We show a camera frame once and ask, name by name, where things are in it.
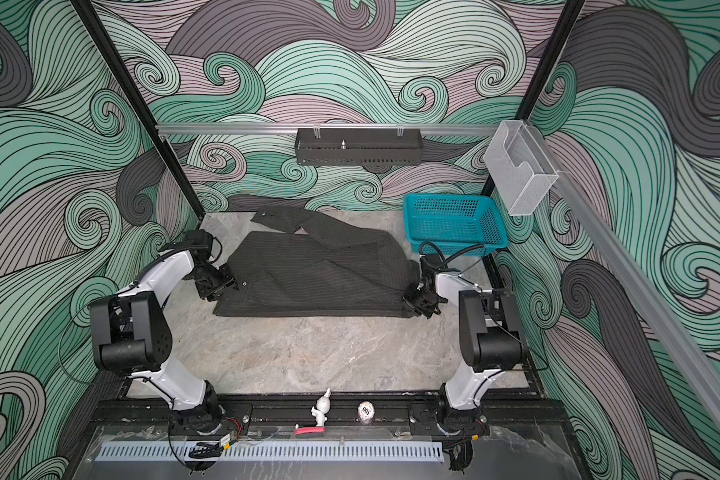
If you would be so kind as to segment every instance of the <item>gray marble surface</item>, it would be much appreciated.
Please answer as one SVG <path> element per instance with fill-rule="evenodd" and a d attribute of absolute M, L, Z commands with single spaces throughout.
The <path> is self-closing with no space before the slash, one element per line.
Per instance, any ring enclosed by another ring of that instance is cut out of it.
<path fill-rule="evenodd" d="M 412 259 L 401 211 L 330 212 L 349 224 L 387 230 Z M 202 228 L 224 245 L 226 259 L 254 230 L 253 214 L 208 214 Z M 451 266 L 466 268 L 479 258 L 462 256 Z M 488 286 L 481 263 L 464 277 Z M 458 308 L 425 319 L 387 317 L 230 318 L 213 315 L 214 303 L 200 300 L 191 281 L 174 289 L 164 313 L 173 351 L 196 376 L 219 393 L 271 393 L 437 389 L 461 361 Z M 506 372 L 494 388 L 528 386 L 522 372 Z M 134 382 L 129 396 L 154 396 Z"/>

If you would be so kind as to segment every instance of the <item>red base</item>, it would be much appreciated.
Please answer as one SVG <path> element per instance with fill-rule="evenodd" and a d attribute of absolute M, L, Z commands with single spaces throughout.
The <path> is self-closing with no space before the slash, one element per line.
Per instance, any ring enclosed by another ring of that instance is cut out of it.
<path fill-rule="evenodd" d="M 293 433 L 299 438 L 324 437 L 326 436 L 325 427 L 301 427 L 297 428 Z"/>

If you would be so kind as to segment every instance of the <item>red wire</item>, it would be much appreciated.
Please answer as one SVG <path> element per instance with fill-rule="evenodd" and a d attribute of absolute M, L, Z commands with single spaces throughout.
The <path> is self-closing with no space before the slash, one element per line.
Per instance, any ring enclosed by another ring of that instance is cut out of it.
<path fill-rule="evenodd" d="M 232 417 L 226 417 L 226 419 L 232 420 L 235 423 L 235 426 L 237 426 L 237 437 L 240 438 L 240 430 L 242 430 L 242 428 L 240 427 L 240 424 L 237 422 L 237 420 L 235 420 Z"/>

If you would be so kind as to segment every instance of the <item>black metal pole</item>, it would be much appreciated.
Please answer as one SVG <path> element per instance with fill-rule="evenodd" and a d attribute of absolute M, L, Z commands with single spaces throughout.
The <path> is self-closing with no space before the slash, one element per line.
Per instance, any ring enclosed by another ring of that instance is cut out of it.
<path fill-rule="evenodd" d="M 123 89 L 130 106 L 134 109 L 134 112 L 136 112 L 136 116 L 141 121 L 144 129 L 146 129 L 150 139 L 152 139 L 152 143 L 154 143 L 157 153 L 160 154 L 168 167 L 168 170 L 176 179 L 176 183 L 179 185 L 179 188 L 181 188 L 181 191 L 184 193 L 187 201 L 190 202 L 190 206 L 192 206 L 192 210 L 194 210 L 195 215 L 197 215 L 198 219 L 202 221 L 206 211 L 202 208 L 200 198 L 197 197 L 195 190 L 192 188 L 192 184 L 184 174 L 184 170 L 181 168 L 179 159 L 176 157 L 176 154 L 173 153 L 173 149 L 170 144 L 167 140 L 162 140 L 160 135 L 157 133 L 157 121 L 152 115 L 149 106 L 141 97 L 139 89 L 136 87 L 136 83 L 128 73 L 120 54 L 117 53 L 117 49 L 115 48 L 114 43 L 112 43 L 112 38 L 110 38 L 110 36 L 106 33 L 104 25 L 99 19 L 99 15 L 97 15 L 96 10 L 94 10 L 94 6 L 90 3 L 90 0 L 71 1 L 72 6 L 74 6 L 74 9 L 80 16 L 80 20 L 83 22 L 83 25 L 85 25 L 88 34 L 94 40 L 101 56 L 104 57 L 104 61 L 112 71 L 112 75 Z"/>
<path fill-rule="evenodd" d="M 523 101 L 520 102 L 518 112 L 514 116 L 515 120 L 528 120 L 531 112 L 534 111 L 536 102 L 547 85 L 549 77 L 552 75 L 557 59 L 560 58 L 560 54 L 563 53 L 563 47 L 570 32 L 574 29 L 574 24 L 581 13 L 581 9 L 584 6 L 584 0 L 567 0 L 563 7 L 563 12 L 560 14 L 560 18 L 557 19 L 557 24 L 552 31 L 552 35 L 547 41 L 547 47 L 544 49 L 544 53 L 541 55 L 541 62 L 534 72 L 533 78 L 530 80 L 528 91 L 525 92 Z"/>
<path fill-rule="evenodd" d="M 523 101 L 520 102 L 518 112 L 514 116 L 515 120 L 528 120 L 530 118 L 530 114 L 534 111 L 534 107 L 536 106 L 536 102 L 539 100 L 539 96 L 541 96 L 541 92 L 547 85 L 547 81 L 552 75 L 555 65 L 557 65 L 557 59 L 560 58 L 560 54 L 563 53 L 565 43 L 568 40 L 568 36 L 571 31 L 574 29 L 576 20 L 578 19 L 581 9 L 584 6 L 584 1 L 585 0 L 567 0 L 565 3 L 563 11 L 560 14 L 560 18 L 557 19 L 557 24 L 552 31 L 552 35 L 547 41 L 547 47 L 541 55 L 541 62 L 539 62 L 539 66 L 536 69 L 536 72 L 534 72 L 533 78 L 530 80 L 528 91 L 525 92 Z M 483 190 L 480 192 L 480 195 L 490 197 L 493 194 L 495 187 L 496 183 L 489 175 L 485 181 Z M 484 256 L 483 266 L 485 267 L 485 271 L 488 273 L 491 285 L 494 288 L 503 288 L 504 283 L 501 281 L 494 258 L 490 255 Z"/>

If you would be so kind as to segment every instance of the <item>dark pinstriped garment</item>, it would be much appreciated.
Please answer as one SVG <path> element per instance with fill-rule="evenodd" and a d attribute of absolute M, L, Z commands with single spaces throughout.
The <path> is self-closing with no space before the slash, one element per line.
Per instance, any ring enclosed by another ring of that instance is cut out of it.
<path fill-rule="evenodd" d="M 251 221 L 285 233 L 246 236 L 227 261 L 240 290 L 227 289 L 215 314 L 412 316 L 402 294 L 418 284 L 418 264 L 388 232 L 291 206 L 264 207 Z"/>

